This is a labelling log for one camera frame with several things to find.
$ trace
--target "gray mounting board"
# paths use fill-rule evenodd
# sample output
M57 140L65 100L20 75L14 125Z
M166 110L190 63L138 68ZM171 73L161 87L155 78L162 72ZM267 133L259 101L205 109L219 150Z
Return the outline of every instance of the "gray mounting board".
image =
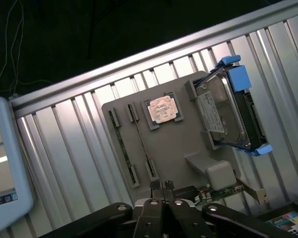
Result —
M140 136L135 123L130 118L130 113L127 113L128 104L131 104L136 110L137 125L149 159L154 161L158 177L161 180L172 180L175 189L189 185L202 186L206 184L206 180L202 175L190 167L185 160L186 157L196 156L197 153L201 160L207 157L218 161L227 160L239 174L232 148L229 146L223 146L217 150L206 148L206 143L202 137L204 131L202 119L196 103L190 101L184 86L188 80L201 78L205 74L205 72L199 71L103 105L102 111L114 149L118 155L116 160L133 202L150 196L150 177L145 166L146 154ZM161 123L159 128L151 130L142 104L147 100L163 97L170 92L176 95L177 106L180 107L183 119ZM128 158L135 169L137 182L139 183L137 183L137 186L132 183L121 143L117 138L117 130L115 130L109 114L110 111L114 112L117 117L118 127L116 129L119 129Z

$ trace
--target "hard drive label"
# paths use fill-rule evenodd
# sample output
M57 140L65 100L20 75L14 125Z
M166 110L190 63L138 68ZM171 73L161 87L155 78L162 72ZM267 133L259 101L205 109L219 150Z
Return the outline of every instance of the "hard drive label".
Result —
M203 116L206 130L224 133L224 128L210 91L198 97L198 104Z

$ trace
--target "hard drive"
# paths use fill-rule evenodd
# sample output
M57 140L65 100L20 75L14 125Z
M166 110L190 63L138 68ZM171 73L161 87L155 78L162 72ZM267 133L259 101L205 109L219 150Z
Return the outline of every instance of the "hard drive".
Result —
M247 76L245 67L237 70L238 67L241 66L223 65L198 80L195 84L197 103L205 129L215 142L252 151L267 140L250 93L247 89L240 90L236 83L236 77L243 80L245 73Z

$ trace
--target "metal screw head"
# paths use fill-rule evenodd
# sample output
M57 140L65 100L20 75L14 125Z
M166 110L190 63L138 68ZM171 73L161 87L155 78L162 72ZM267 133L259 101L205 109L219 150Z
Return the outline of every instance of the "metal screw head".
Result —
M209 206L209 209L211 211L214 211L215 212L218 208L216 206L211 205L211 206Z
M150 204L151 204L151 205L157 205L157 204L158 204L158 201L156 201L156 200L152 200L152 201L150 201Z
M126 210L127 208L126 208L126 206L125 205L120 205L119 207L118 207L118 210L119 211L124 211L124 210Z
M181 205L183 202L181 200L174 201L175 205Z

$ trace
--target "bolt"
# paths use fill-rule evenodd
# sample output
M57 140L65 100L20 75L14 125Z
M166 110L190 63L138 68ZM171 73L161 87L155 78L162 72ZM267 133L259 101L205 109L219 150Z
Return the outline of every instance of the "bolt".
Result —
M119 211L124 211L124 210L126 210L127 208L126 208L126 206L125 205L120 205L120 206L118 206L118 210Z
M175 203L176 205L181 205L181 204L182 204L182 201L181 201L181 200L176 200L174 203Z
M216 206L211 205L211 206L209 206L209 209L211 211L215 212L218 208Z
M150 204L151 204L151 205L157 205L157 204L158 204L158 201L156 201L156 200L152 200L152 201L150 201Z

